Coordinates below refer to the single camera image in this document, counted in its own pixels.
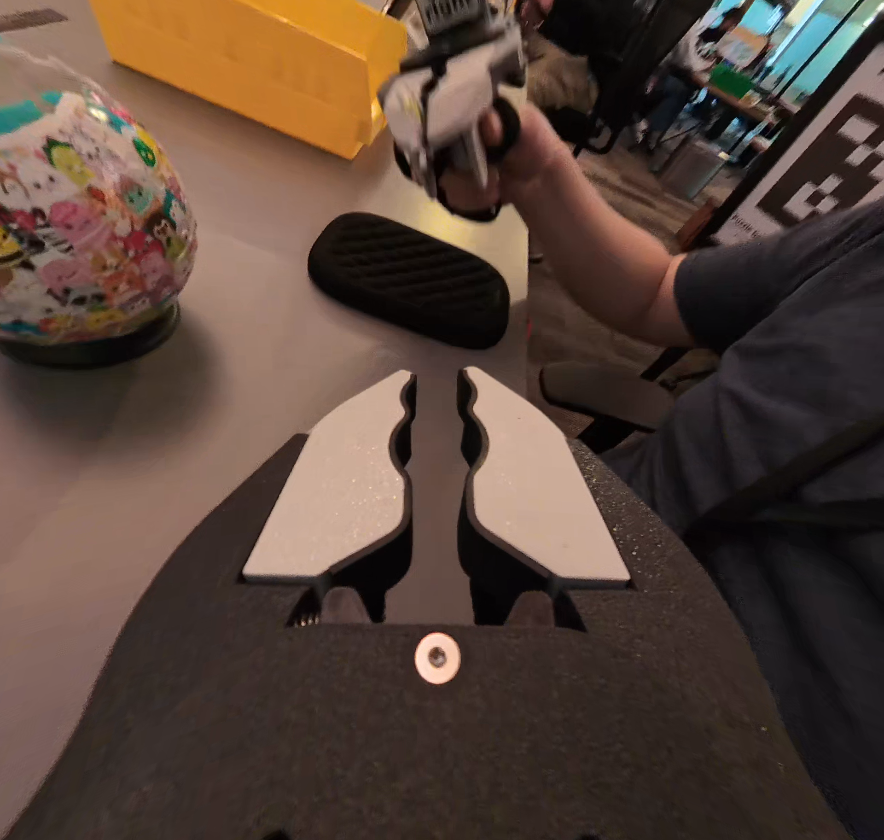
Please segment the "colourful puzzle ball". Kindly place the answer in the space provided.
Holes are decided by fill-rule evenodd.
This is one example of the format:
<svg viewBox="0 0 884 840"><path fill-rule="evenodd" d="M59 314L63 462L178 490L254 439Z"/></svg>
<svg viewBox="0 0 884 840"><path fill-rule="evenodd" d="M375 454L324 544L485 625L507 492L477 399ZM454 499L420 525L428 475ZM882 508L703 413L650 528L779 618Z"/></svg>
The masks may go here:
<svg viewBox="0 0 884 840"><path fill-rule="evenodd" d="M1 340L91 348L174 321L197 226L156 138L102 86L2 43Z"/></svg>

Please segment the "person's right forearm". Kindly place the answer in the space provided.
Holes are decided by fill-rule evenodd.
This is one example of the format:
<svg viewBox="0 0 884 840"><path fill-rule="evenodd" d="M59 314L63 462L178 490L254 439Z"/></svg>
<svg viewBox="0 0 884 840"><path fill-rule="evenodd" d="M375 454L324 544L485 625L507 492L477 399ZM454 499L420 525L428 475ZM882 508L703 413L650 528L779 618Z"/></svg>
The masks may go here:
<svg viewBox="0 0 884 840"><path fill-rule="evenodd" d="M568 149L558 149L510 197L556 279L588 315L660 348L694 348L675 295L686 262L614 210Z"/></svg>

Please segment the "black office chair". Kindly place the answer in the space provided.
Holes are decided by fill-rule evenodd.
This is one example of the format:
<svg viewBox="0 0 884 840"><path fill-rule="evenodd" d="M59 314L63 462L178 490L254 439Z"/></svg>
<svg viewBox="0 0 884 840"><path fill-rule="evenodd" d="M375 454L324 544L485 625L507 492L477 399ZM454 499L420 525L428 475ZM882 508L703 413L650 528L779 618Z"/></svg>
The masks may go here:
<svg viewBox="0 0 884 840"><path fill-rule="evenodd" d="M695 0L523 0L525 28L585 58L598 87L586 114L576 104L541 105L575 153L606 154L628 126L652 74L697 20Z"/></svg>

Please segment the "black mesh pad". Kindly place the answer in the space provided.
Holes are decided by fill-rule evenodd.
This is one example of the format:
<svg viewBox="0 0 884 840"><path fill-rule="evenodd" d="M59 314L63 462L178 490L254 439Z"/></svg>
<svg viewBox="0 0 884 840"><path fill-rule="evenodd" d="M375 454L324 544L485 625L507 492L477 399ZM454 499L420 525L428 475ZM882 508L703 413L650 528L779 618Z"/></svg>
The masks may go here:
<svg viewBox="0 0 884 840"><path fill-rule="evenodd" d="M308 252L308 276L334 301L448 346L496 346L510 294L485 260L390 218L335 217Z"/></svg>

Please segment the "black ball stand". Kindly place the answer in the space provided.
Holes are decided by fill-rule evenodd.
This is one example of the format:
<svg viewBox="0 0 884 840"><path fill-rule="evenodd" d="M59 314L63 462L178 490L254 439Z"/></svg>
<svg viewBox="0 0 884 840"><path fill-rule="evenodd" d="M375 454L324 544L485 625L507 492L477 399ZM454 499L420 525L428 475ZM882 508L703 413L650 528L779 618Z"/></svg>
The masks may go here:
<svg viewBox="0 0 884 840"><path fill-rule="evenodd" d="M95 340L58 345L35 345L2 340L2 356L14 362L49 370L96 370L134 361L160 348L181 321L175 300L132 332Z"/></svg>

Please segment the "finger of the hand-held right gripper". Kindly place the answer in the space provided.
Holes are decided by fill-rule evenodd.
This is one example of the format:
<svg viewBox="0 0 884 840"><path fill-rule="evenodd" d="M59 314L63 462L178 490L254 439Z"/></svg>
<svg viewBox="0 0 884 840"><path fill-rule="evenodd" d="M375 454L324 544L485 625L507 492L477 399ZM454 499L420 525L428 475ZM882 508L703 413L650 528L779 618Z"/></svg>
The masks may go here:
<svg viewBox="0 0 884 840"><path fill-rule="evenodd" d="M433 70L400 72L378 92L392 136L393 156L404 177L430 198L438 197L443 144L430 112L439 77Z"/></svg>

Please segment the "person's right hand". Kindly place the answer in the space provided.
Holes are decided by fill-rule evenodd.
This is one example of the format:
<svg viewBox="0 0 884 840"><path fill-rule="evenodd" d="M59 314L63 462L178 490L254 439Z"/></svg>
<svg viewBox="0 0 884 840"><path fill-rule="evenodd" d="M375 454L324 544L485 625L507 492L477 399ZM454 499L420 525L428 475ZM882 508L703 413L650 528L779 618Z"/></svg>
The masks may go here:
<svg viewBox="0 0 884 840"><path fill-rule="evenodd" d="M554 172L561 158L569 156L546 116L532 103L516 110L518 136L511 143L504 139L504 120L500 111L486 113L482 122L483 139L489 153L501 150L495 162L489 162L483 199L489 205L519 206L539 192L547 176Z"/></svg>

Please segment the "yellow plastic bin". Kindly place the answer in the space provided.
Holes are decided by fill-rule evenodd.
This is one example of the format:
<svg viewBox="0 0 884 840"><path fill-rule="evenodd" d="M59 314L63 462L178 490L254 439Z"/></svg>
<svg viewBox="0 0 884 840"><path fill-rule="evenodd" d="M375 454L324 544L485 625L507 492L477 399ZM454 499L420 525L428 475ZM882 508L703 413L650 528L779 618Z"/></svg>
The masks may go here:
<svg viewBox="0 0 884 840"><path fill-rule="evenodd" d="M383 131L377 94L407 53L357 0L88 0L111 59L353 159Z"/></svg>

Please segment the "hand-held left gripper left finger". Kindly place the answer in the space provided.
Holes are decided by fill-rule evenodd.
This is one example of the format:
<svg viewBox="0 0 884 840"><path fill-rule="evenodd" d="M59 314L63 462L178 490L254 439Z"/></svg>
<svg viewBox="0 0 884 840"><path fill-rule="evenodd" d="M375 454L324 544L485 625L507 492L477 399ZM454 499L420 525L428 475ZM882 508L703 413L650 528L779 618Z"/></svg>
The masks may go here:
<svg viewBox="0 0 884 840"><path fill-rule="evenodd" d="M245 581L326 581L403 535L416 386L414 373L397 370L312 428L242 569Z"/></svg>

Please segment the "green box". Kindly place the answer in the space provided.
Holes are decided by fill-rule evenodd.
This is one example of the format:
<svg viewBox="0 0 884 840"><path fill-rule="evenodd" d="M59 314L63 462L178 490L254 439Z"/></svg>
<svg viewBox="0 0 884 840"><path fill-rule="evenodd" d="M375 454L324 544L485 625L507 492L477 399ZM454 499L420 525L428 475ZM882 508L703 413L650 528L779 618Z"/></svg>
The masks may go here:
<svg viewBox="0 0 884 840"><path fill-rule="evenodd" d="M761 99L752 77L726 63L713 66L706 86L746 105L757 105Z"/></svg>

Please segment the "black and white code sign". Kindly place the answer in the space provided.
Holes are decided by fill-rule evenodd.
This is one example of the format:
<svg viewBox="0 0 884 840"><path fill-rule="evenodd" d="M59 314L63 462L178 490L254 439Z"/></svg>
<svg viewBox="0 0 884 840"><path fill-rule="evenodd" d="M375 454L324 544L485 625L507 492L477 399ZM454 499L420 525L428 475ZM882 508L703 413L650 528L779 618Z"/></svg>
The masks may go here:
<svg viewBox="0 0 884 840"><path fill-rule="evenodd" d="M882 21L850 48L713 215L702 243L733 245L882 197Z"/></svg>

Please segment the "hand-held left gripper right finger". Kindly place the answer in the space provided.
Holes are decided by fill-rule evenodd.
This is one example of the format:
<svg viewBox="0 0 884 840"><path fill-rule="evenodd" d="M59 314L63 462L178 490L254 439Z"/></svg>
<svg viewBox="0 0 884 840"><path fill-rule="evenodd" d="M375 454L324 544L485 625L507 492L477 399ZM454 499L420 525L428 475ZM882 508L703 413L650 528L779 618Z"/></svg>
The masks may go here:
<svg viewBox="0 0 884 840"><path fill-rule="evenodd" d="M506 555L553 591L627 588L630 573L561 430L476 366L458 373L457 406L473 538L462 540L463 569L502 582L482 562Z"/></svg>

